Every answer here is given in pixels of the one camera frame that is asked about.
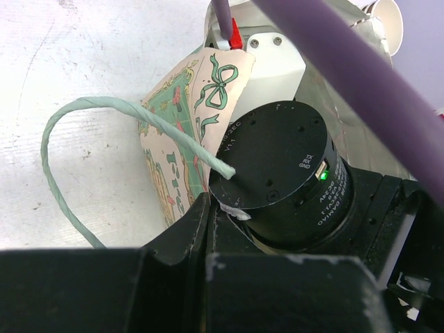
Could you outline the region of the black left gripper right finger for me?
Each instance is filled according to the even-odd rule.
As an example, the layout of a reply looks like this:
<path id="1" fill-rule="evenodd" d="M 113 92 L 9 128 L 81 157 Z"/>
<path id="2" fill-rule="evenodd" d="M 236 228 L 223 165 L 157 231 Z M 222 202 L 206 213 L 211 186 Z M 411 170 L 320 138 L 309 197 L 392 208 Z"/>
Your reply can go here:
<path id="1" fill-rule="evenodd" d="M 375 278 L 355 257 L 267 255 L 221 211 L 209 218 L 208 332 L 392 332 Z"/>

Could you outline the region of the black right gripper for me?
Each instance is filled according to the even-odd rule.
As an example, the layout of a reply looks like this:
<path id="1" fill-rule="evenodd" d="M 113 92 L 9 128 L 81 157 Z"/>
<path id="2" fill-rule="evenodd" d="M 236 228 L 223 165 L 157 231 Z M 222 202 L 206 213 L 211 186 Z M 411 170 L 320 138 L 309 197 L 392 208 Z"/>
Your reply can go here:
<path id="1" fill-rule="evenodd" d="M 320 113 L 275 101 L 241 116 L 212 173 L 221 212 L 267 255 L 359 259 L 373 275 L 392 332 L 443 331 L 443 211 L 417 182 L 356 169 Z"/>

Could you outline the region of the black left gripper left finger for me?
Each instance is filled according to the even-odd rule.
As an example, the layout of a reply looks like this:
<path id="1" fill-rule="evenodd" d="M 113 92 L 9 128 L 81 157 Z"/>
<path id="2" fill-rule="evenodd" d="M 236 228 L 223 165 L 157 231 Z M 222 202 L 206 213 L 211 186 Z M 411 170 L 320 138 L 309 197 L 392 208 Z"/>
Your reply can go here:
<path id="1" fill-rule="evenodd" d="M 140 248 L 4 250 L 2 332 L 199 332 L 210 198 Z"/>

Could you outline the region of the green paper takeout bag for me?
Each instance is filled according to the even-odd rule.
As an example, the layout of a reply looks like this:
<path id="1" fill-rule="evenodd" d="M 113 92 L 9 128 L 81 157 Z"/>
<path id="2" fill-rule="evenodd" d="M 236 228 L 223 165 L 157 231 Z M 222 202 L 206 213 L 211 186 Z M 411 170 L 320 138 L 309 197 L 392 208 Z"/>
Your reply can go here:
<path id="1" fill-rule="evenodd" d="M 251 1 L 231 1 L 233 36 L 226 40 L 213 6 L 205 16 L 203 44 L 182 60 L 139 103 L 82 97 L 47 122 L 41 158 L 62 213 L 94 248 L 102 242 L 69 208 L 49 167 L 49 137 L 63 116 L 113 108 L 138 121 L 138 135 L 164 220 L 173 225 L 207 190 L 224 132 L 261 105 L 296 100 L 324 118 L 334 143 L 353 167 L 408 179 L 396 160 L 290 39 Z"/>

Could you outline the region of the stack of brown paper cups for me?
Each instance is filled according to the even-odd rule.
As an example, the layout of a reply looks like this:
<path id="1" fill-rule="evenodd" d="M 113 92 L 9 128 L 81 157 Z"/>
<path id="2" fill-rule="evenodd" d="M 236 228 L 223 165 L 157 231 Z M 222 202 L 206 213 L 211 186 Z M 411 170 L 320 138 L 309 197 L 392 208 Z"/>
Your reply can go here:
<path id="1" fill-rule="evenodd" d="M 377 0 L 362 7 L 361 10 L 382 22 L 389 55 L 394 56 L 400 50 L 404 37 L 404 22 L 398 4 L 394 0 Z"/>

